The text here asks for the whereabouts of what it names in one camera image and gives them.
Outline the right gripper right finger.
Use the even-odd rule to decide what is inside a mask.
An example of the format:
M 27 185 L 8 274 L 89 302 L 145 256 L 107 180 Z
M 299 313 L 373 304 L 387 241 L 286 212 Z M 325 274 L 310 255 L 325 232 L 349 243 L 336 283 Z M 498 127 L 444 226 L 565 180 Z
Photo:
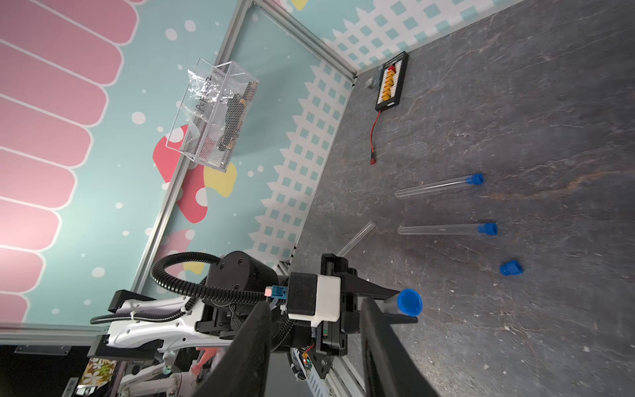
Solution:
M 438 392 L 418 370 L 373 299 L 361 305 L 360 336 L 367 396 L 432 396 Z

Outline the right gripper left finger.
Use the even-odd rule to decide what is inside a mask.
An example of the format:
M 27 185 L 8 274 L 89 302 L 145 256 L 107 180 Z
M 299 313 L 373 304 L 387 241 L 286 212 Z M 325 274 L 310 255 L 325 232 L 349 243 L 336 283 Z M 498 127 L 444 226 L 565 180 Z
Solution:
M 271 356 L 271 309 L 260 302 L 196 396 L 263 396 Z

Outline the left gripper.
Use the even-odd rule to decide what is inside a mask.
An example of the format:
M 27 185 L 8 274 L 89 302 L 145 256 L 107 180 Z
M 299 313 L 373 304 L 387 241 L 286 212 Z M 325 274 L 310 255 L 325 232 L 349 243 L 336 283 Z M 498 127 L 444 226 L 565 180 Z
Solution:
M 272 306 L 272 346 L 291 357 L 291 366 L 302 377 L 312 372 L 325 379 L 335 358 L 347 354 L 354 333 L 357 298 L 386 300 L 400 292 L 356 276 L 347 260 L 332 254 L 322 258 L 319 274 L 278 275 L 244 252 L 223 258 L 203 254 L 208 265 L 203 286 L 203 317 L 198 331 L 233 340 L 262 294 Z M 388 324 L 416 324 L 417 317 L 383 314 Z

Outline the blue stopper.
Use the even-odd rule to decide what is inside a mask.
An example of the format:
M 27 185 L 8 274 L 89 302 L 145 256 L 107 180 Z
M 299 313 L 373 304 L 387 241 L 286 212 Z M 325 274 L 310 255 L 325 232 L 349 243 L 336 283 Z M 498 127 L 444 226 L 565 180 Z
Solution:
M 497 226 L 497 223 L 481 223 L 477 226 L 477 231 L 480 234 L 485 234 L 488 236 L 497 236 L 498 226 Z
M 518 261 L 508 261 L 499 267 L 503 276 L 519 276 L 524 273 L 524 268 Z
M 483 174 L 478 173 L 474 175 L 469 175 L 466 177 L 466 183 L 468 185 L 482 185 L 485 182 L 485 177 Z
M 423 311 L 422 297 L 414 289 L 404 289 L 397 296 L 397 308 L 401 314 L 418 317 Z

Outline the clear test tube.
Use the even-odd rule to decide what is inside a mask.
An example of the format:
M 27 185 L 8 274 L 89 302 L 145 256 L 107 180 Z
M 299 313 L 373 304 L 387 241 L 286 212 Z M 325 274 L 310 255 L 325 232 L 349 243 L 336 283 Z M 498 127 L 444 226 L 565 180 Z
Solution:
M 481 223 L 452 224 L 452 225 L 428 225 L 428 226 L 406 226 L 398 228 L 398 234 L 402 236 L 436 236 L 436 235 L 485 235 L 477 231 L 477 226 Z
M 375 229 L 375 223 L 369 222 L 362 228 L 338 253 L 337 256 L 345 257 L 355 246 L 357 246 L 369 233 Z
M 463 187 L 478 186 L 478 185 L 468 185 L 466 183 L 466 177 L 468 176 L 469 175 L 457 177 L 451 180 L 443 180 L 443 181 L 433 182 L 429 184 L 413 186 L 413 187 L 409 187 L 402 190 L 397 190 L 395 192 L 395 197 L 399 199 L 403 199 L 403 198 L 408 198 L 408 197 L 412 197 L 416 195 L 426 195 L 429 193 L 436 193 L 436 192 L 441 192 L 445 190 L 455 190 L 455 189 L 461 189 Z
M 398 294 L 384 300 L 381 309 L 386 314 L 399 314 L 418 317 L 423 312 L 423 300 L 414 289 L 404 289 Z

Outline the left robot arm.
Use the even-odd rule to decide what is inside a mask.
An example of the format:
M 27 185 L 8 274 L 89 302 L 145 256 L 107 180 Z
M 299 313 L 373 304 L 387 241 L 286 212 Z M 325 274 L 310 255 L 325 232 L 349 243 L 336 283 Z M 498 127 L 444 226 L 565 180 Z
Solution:
M 92 319 L 108 327 L 94 348 L 97 357 L 149 359 L 157 352 L 220 347 L 235 339 L 253 309 L 265 302 L 273 351 L 288 355 L 297 376 L 312 367 L 325 377 L 360 330 L 360 299 L 376 300 L 391 324 L 414 324 L 423 311 L 415 290 L 365 281 L 335 254 L 322 256 L 317 274 L 281 276 L 244 251 L 224 257 L 179 252 L 157 261 L 150 274 L 173 298 L 117 291 L 107 314 Z

